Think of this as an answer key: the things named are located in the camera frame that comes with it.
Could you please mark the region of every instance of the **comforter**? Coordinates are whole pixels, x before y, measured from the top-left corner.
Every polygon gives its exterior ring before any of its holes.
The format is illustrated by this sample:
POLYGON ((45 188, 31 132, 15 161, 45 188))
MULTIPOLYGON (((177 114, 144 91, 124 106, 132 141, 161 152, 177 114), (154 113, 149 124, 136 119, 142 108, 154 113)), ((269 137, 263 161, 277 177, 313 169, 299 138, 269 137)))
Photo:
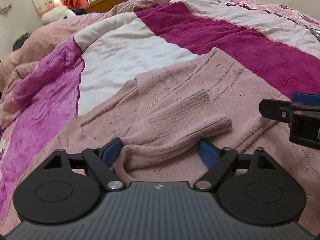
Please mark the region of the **comforter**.
MULTIPOLYGON (((69 149, 68 140, 59 134, 70 119, 88 116, 105 101, 110 103, 139 73, 196 60, 213 48, 243 66, 240 72, 253 75, 251 79, 234 80, 244 82, 238 100, 231 106, 232 113, 228 113, 239 138, 217 139, 218 146, 231 146, 243 153, 265 147, 304 187, 308 200, 300 224, 318 233, 319 153, 289 143, 287 126, 261 120, 258 103, 261 97, 290 99, 294 92, 320 93, 320 43, 309 31, 319 25, 286 6, 253 0, 172 0, 156 8, 122 13, 81 30, 44 57, 0 106, 1 127, 6 127, 0 141, 0 233, 19 223, 12 194, 21 179, 50 154, 57 140, 69 149), (262 82, 272 89, 259 93, 262 82), (246 106, 241 100, 246 96, 245 84, 257 90, 252 104, 246 106), (246 122, 239 122, 248 116, 246 122), (241 134, 250 135, 246 144, 239 143, 244 141, 241 134)), ((121 119, 121 113, 115 117, 121 119)), ((176 161, 189 163, 189 157, 186 154, 176 161)), ((141 169, 139 178, 145 174, 148 180, 150 173, 141 169)), ((192 172, 200 176, 189 169, 167 179, 189 178, 192 172)))

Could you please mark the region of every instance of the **dark round object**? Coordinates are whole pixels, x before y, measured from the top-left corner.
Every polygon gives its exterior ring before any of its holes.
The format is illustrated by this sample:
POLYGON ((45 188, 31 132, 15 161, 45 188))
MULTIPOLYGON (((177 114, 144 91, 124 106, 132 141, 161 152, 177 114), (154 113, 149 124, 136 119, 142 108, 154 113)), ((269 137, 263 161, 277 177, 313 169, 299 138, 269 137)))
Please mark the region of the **dark round object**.
POLYGON ((260 226, 297 221, 306 203, 302 187, 286 171, 250 169, 225 181, 221 206, 235 218, 260 226))
POLYGON ((36 196, 46 202, 59 202, 71 196, 73 187, 64 181, 51 181, 36 189, 36 196))
POLYGON ((90 177, 71 169, 38 169, 17 187, 13 204, 21 220, 61 224, 83 217, 99 199, 99 185, 90 177))
POLYGON ((246 189, 247 196, 258 203, 273 203, 283 196, 282 188, 270 182, 256 182, 246 189))

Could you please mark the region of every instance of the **silver screw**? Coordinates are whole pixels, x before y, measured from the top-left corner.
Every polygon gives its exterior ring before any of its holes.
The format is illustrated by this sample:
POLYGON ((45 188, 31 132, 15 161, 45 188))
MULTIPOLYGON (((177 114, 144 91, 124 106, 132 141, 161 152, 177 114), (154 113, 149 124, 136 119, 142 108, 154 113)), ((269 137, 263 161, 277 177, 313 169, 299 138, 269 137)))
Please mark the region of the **silver screw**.
POLYGON ((123 183, 119 180, 113 180, 108 183, 108 187, 111 189, 120 189, 123 187, 123 183))
POLYGON ((211 187, 211 183, 206 180, 201 180, 196 183, 196 187, 199 189, 208 189, 211 187))

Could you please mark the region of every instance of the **purple fabric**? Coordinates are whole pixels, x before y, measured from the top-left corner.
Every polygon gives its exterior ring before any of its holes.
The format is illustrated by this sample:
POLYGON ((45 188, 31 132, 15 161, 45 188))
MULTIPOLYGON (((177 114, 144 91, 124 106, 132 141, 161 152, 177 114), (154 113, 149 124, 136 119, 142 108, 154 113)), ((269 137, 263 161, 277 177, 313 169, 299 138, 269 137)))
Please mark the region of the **purple fabric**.
POLYGON ((136 14, 155 35, 192 53, 223 50, 289 98, 294 92, 320 94, 320 60, 255 29, 194 16, 183 2, 136 14))
MULTIPOLYGON (((28 106, 18 117, 3 162, 0 206, 7 207, 14 187, 38 154, 76 113, 81 49, 70 39, 43 58, 17 87, 15 100, 28 106)), ((0 210, 0 220, 6 209, 0 210)))

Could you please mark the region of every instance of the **plush toy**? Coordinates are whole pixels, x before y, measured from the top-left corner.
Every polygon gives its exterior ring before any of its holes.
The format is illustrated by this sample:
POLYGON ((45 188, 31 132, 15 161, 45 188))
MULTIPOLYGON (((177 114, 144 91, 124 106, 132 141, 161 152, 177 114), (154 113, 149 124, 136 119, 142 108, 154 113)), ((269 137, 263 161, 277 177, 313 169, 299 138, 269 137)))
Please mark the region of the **plush toy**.
POLYGON ((61 19, 66 19, 74 16, 76 16, 76 14, 72 10, 70 10, 67 6, 59 6, 59 7, 53 8, 51 11, 42 15, 41 22, 44 25, 46 25, 54 21, 58 21, 61 19))

